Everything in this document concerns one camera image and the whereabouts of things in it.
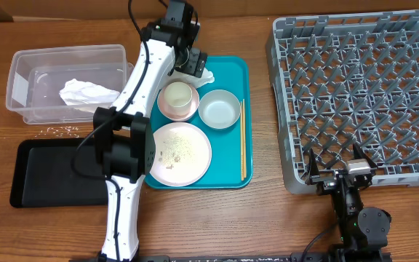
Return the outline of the white grey bowl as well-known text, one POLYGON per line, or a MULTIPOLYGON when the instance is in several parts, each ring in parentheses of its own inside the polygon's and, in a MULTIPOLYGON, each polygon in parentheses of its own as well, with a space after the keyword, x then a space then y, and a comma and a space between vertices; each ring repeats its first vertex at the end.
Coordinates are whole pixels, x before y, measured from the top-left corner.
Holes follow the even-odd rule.
POLYGON ((224 130, 239 119, 240 102, 233 93, 227 90, 212 90, 199 101, 198 113, 208 127, 224 130))

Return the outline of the wooden chopstick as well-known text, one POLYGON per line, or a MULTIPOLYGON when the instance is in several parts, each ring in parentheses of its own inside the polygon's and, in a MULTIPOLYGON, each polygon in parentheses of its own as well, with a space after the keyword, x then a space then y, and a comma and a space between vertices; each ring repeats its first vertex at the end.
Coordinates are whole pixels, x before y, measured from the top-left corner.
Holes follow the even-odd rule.
POLYGON ((245 109, 245 100, 242 100, 242 114, 241 114, 241 121, 242 121, 242 126, 241 126, 241 130, 242 130, 242 134, 241 134, 241 139, 242 139, 242 164, 243 164, 243 178, 242 180, 245 180, 245 178, 247 177, 247 162, 246 162, 246 109, 245 109))
POLYGON ((239 115, 239 130, 240 130, 240 163, 241 163, 241 181, 244 181, 244 100, 240 102, 240 115, 239 115))

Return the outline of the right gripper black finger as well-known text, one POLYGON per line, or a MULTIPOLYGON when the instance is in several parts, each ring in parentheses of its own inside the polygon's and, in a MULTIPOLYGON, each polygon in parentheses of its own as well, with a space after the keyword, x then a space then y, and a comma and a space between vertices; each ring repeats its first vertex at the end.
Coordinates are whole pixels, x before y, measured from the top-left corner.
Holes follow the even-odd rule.
POLYGON ((360 146, 358 143, 354 143, 354 144, 353 144, 353 153, 354 153, 354 158, 355 158, 355 159, 365 159, 365 160, 367 161, 368 165, 369 165, 371 168, 376 168, 376 167, 377 167, 376 163, 374 163, 374 162, 371 160, 371 158, 369 158, 369 157, 368 157, 368 155, 366 155, 366 154, 363 152, 363 150, 362 150, 361 146, 360 146))
POLYGON ((309 163, 308 163, 308 179, 314 179, 319 177, 319 169, 316 163, 316 154, 311 148, 309 151, 309 163))

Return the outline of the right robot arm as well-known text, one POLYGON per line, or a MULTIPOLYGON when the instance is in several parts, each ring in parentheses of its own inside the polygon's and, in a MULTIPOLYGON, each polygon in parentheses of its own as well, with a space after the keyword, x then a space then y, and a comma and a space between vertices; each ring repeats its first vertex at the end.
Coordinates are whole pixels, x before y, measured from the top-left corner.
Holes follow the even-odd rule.
POLYGON ((316 154, 309 151, 306 183, 316 186, 316 194, 330 195, 336 214, 336 222, 308 243, 301 261, 369 261, 391 262, 387 246, 391 215, 376 207, 365 207, 360 192, 372 185, 376 163, 366 155, 358 144, 353 144, 354 158, 346 163, 344 170, 337 170, 331 177, 322 177, 316 163, 316 154), (330 245, 325 253, 313 254, 311 247, 325 234, 339 228, 340 244, 330 245))

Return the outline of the white cup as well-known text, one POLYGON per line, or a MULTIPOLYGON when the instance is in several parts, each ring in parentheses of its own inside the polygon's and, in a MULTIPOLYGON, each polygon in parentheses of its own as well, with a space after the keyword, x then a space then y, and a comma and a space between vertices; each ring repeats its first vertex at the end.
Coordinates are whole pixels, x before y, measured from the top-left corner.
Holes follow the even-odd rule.
POLYGON ((192 99, 191 87, 183 82, 173 82, 164 90, 167 110, 176 116, 186 115, 190 111, 192 99))

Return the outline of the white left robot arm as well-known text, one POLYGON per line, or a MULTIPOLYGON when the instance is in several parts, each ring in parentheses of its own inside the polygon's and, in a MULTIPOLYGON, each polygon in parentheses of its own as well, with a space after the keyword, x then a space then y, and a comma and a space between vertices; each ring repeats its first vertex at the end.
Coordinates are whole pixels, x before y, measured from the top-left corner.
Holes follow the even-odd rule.
POLYGON ((106 238, 95 261, 138 261, 137 215, 140 190, 152 168, 156 147, 150 115, 157 95, 174 72, 201 77, 207 53, 193 47, 201 28, 187 1, 169 1, 164 17, 138 28, 140 54, 123 93, 110 108, 97 108, 93 130, 79 144, 92 141, 99 175, 79 177, 104 182, 108 190, 106 238))

